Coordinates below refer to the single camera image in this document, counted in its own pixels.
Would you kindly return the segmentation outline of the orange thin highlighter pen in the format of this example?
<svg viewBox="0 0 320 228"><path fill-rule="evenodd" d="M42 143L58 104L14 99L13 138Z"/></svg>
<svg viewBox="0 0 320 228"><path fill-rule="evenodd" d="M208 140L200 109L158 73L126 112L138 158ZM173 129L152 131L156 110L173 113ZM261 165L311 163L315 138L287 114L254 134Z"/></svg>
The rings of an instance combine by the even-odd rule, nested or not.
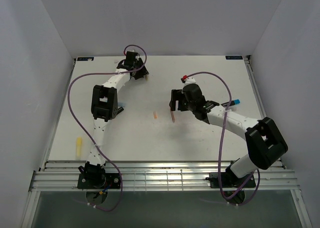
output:
<svg viewBox="0 0 320 228"><path fill-rule="evenodd" d="M172 122L175 123L176 122L175 115L174 115L174 112L171 110L171 108L170 108L170 115L171 115Z"/></svg>

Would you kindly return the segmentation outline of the orange pen cap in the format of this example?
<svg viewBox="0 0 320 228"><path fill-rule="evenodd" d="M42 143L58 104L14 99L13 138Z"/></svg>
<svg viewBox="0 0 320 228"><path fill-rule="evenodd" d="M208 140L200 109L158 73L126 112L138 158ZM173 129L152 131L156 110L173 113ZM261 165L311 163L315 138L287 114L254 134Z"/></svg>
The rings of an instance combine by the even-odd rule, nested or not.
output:
<svg viewBox="0 0 320 228"><path fill-rule="evenodd" d="M158 114L157 114L156 111L153 112L153 117L154 117L155 120L158 118Z"/></svg>

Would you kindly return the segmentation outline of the black marker orange cap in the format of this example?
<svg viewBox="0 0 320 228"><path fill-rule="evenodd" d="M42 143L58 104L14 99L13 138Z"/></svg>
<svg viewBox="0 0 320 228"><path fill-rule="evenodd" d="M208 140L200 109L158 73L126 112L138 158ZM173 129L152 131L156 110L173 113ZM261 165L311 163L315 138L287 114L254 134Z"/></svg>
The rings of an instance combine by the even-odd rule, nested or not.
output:
<svg viewBox="0 0 320 228"><path fill-rule="evenodd" d="M118 110L117 110L117 114L120 114L123 111L124 111L124 108L123 107L119 107Z"/></svg>

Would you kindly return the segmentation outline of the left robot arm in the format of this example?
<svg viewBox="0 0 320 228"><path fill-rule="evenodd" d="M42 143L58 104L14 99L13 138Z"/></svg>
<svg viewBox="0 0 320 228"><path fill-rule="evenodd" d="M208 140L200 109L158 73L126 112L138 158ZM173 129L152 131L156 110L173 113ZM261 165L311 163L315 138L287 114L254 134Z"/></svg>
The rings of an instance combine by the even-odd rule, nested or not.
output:
<svg viewBox="0 0 320 228"><path fill-rule="evenodd" d="M107 174L105 164L108 159L103 152L103 142L108 122L115 119L124 108L118 104L118 93L131 79L141 79L148 75L144 61L138 52L127 51L125 59L121 60L112 75L105 83L95 85L92 91L91 114L93 116L93 148L84 166L78 169L79 189L104 189L111 186L118 189L120 185L120 175Z"/></svg>

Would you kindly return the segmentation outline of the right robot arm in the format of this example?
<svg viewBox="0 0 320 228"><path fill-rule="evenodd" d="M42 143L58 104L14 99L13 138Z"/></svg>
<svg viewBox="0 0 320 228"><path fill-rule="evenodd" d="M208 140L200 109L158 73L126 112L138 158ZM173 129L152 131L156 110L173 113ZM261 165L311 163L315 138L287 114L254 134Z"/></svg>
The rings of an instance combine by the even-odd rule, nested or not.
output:
<svg viewBox="0 0 320 228"><path fill-rule="evenodd" d="M170 110L190 111L199 121L225 128L244 139L247 154L231 163L221 175L211 181L223 187L239 187L257 169L267 170L288 151L280 130L273 119L245 117L233 111L226 111L223 105L206 100L195 83L182 89L173 89L169 102Z"/></svg>

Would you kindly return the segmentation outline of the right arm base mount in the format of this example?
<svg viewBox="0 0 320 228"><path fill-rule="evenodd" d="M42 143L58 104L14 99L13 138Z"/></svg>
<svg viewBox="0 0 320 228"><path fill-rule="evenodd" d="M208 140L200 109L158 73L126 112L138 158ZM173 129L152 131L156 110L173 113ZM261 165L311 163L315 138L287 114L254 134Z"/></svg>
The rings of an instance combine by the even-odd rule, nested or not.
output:
<svg viewBox="0 0 320 228"><path fill-rule="evenodd" d="M221 186L222 188L239 188L250 175L247 174L242 178L237 178L236 176L229 175L227 172L221 172ZM218 172L210 172L208 177L205 178L209 182L211 188L219 188ZM245 183L244 188L255 188L256 182L255 178L251 176L249 180Z"/></svg>

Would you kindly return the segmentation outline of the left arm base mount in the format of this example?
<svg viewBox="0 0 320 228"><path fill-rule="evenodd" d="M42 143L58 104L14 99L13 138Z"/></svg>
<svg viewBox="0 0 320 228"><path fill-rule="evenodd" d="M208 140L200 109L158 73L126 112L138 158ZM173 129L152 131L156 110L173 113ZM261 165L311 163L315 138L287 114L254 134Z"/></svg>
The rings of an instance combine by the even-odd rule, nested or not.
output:
<svg viewBox="0 0 320 228"><path fill-rule="evenodd" d="M81 173L78 177L76 187L81 190L103 190L107 187L110 189L120 189L121 177L118 173L104 173L98 174L97 176Z"/></svg>

